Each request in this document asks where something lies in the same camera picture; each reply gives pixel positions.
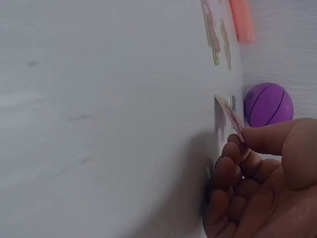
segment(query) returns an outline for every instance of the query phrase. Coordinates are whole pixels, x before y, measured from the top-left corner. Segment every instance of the cartoon sticker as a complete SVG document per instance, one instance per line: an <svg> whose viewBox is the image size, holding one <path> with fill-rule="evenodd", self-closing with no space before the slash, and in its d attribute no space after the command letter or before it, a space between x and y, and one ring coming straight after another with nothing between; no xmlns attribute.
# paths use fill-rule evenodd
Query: cartoon sticker
<svg viewBox="0 0 317 238"><path fill-rule="evenodd" d="M220 20L220 30L221 30L221 35L224 40L224 55L227 59L227 64L228 64L228 69L231 70L231 52L230 52L230 46L229 46L229 39L228 39L228 33L226 31L226 28L224 26L224 21L223 19Z"/></svg>
<svg viewBox="0 0 317 238"><path fill-rule="evenodd" d="M212 48L214 65L219 65L220 43L215 31L215 21L208 0L201 0L208 45Z"/></svg>

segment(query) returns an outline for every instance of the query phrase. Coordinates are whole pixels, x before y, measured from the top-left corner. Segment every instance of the purple basketball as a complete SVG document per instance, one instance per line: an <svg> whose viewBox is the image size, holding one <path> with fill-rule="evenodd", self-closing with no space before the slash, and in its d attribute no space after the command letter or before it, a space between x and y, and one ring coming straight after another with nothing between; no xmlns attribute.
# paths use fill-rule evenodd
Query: purple basketball
<svg viewBox="0 0 317 238"><path fill-rule="evenodd" d="M292 120L293 103L283 87L261 83L253 87L244 100L244 114L251 127L261 127Z"/></svg>

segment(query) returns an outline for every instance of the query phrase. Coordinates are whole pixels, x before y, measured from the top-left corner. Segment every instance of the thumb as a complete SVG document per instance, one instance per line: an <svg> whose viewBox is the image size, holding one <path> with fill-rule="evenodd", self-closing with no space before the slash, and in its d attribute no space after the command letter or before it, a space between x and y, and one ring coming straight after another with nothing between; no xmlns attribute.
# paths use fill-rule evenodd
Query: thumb
<svg viewBox="0 0 317 238"><path fill-rule="evenodd" d="M283 143L299 121L291 120L258 128L246 127L242 130L242 136L248 147L258 153L282 155Z"/></svg>
<svg viewBox="0 0 317 238"><path fill-rule="evenodd" d="M252 150L282 156L284 179L290 189L304 189L317 184L316 119L245 128L242 134Z"/></svg>

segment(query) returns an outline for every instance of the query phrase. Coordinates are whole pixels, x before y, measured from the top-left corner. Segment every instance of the sticker on wall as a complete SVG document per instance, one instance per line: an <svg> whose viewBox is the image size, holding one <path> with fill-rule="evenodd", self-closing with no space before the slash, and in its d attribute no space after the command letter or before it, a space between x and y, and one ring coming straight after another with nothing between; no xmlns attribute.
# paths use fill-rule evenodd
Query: sticker on wall
<svg viewBox="0 0 317 238"><path fill-rule="evenodd" d="M230 106L234 113L237 113L237 104L236 104L236 97L233 95L230 95Z"/></svg>
<svg viewBox="0 0 317 238"><path fill-rule="evenodd" d="M223 19L220 20L220 29L221 29L221 35L223 37L224 41L224 55L227 59L228 69L231 70L231 52L230 52L230 45L229 45L229 39L228 39L228 33L226 31L226 28L224 26Z"/></svg>
<svg viewBox="0 0 317 238"><path fill-rule="evenodd" d="M215 31L214 15L209 6L208 0L201 0L208 45L212 48L214 65L219 65L220 43Z"/></svg>

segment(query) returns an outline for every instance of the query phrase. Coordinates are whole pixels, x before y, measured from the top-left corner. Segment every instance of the white wall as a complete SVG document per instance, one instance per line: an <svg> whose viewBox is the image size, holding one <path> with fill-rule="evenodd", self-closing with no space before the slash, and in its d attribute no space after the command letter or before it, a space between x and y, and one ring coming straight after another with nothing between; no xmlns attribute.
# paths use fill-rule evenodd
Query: white wall
<svg viewBox="0 0 317 238"><path fill-rule="evenodd" d="M294 117L317 117L317 1L250 0L257 41L241 47L245 91L276 82L289 92Z"/></svg>

